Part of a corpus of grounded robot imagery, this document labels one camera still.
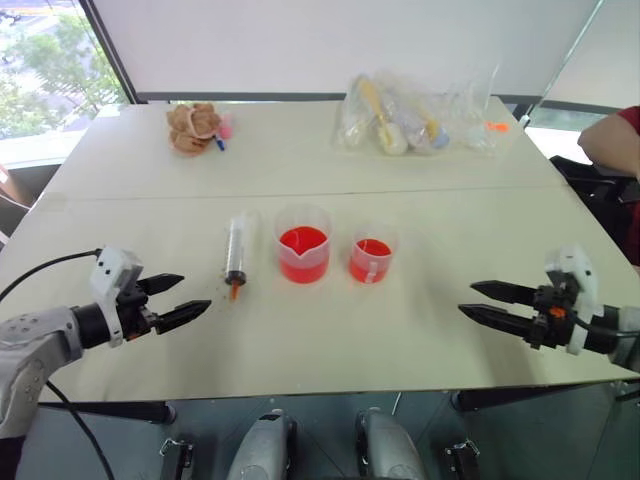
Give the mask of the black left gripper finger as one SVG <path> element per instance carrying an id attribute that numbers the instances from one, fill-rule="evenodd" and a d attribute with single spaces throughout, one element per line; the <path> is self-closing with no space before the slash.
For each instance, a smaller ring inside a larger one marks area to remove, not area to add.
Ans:
<path id="1" fill-rule="evenodd" d="M 190 323 L 211 306 L 210 300 L 192 300 L 160 315 L 157 319 L 157 333 L 165 334 Z"/>
<path id="2" fill-rule="evenodd" d="M 153 296 L 173 288 L 185 279 L 184 276 L 173 273 L 162 273 L 139 279 L 138 288 L 147 296 Z"/>

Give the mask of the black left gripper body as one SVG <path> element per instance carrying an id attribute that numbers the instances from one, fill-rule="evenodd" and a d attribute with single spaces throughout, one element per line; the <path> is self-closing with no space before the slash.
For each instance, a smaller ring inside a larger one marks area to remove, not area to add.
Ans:
<path id="1" fill-rule="evenodd" d="M 151 332 L 158 315 L 147 308 L 148 295 L 140 286 L 121 292 L 116 298 L 116 311 L 123 338 L 132 341 Z"/>

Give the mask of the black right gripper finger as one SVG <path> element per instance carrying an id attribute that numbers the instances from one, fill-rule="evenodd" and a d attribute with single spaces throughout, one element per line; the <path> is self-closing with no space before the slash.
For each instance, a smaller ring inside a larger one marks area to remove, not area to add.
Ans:
<path id="1" fill-rule="evenodd" d="M 532 321 L 505 309 L 484 304 L 460 304 L 458 309 L 479 325 L 528 340 Z"/>
<path id="2" fill-rule="evenodd" d="M 503 303 L 532 305 L 536 289 L 499 280 L 474 282 L 470 287 L 486 297 Z"/>

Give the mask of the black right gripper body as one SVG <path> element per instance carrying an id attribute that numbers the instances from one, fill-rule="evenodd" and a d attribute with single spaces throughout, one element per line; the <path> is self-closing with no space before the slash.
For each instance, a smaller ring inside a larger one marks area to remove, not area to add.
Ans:
<path id="1" fill-rule="evenodd" d="M 533 349 L 542 346 L 566 346 L 573 332 L 575 303 L 579 287 L 575 282 L 561 282 L 558 286 L 526 287 L 524 304 L 535 311 L 524 340 Z"/>

